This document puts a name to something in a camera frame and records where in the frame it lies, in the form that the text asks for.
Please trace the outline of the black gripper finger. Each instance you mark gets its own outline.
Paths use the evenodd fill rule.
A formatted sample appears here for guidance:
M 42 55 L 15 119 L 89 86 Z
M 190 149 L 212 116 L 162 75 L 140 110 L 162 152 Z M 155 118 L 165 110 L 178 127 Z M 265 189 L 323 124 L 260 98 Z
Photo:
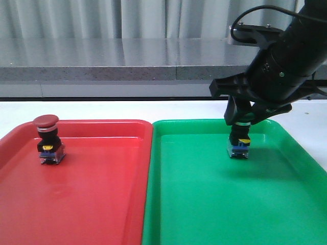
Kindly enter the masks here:
M 266 105 L 255 103 L 252 106 L 252 111 L 254 114 L 254 119 L 250 121 L 252 125 L 260 123 L 265 119 L 268 119 L 272 116 L 288 113 L 292 110 L 292 105 L 287 104 L 279 108 L 268 108 Z
M 235 123 L 249 123 L 252 120 L 252 107 L 250 101 L 230 95 L 224 119 L 228 126 Z

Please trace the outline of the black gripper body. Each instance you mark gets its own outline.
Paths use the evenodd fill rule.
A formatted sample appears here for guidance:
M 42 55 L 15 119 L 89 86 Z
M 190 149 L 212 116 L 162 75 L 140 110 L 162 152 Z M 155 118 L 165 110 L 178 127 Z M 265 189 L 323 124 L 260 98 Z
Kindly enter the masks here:
M 300 51 L 274 54 L 259 51 L 244 73 L 214 79 L 209 86 L 213 98 L 228 94 L 238 99 L 281 107 L 312 94 L 326 95 L 311 75 L 326 60 L 326 53 Z

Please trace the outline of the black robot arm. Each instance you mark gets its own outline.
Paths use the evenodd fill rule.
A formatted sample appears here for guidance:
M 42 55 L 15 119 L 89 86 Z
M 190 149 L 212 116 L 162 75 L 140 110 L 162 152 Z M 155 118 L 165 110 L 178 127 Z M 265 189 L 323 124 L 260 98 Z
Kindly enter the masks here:
M 229 96 L 224 114 L 228 125 L 257 124 L 287 113 L 293 102 L 319 93 L 314 74 L 326 60 L 326 2 L 305 1 L 299 13 L 277 6 L 269 9 L 291 15 L 292 22 L 280 30 L 235 20 L 232 39 L 260 50 L 245 72 L 210 84 L 213 98 Z

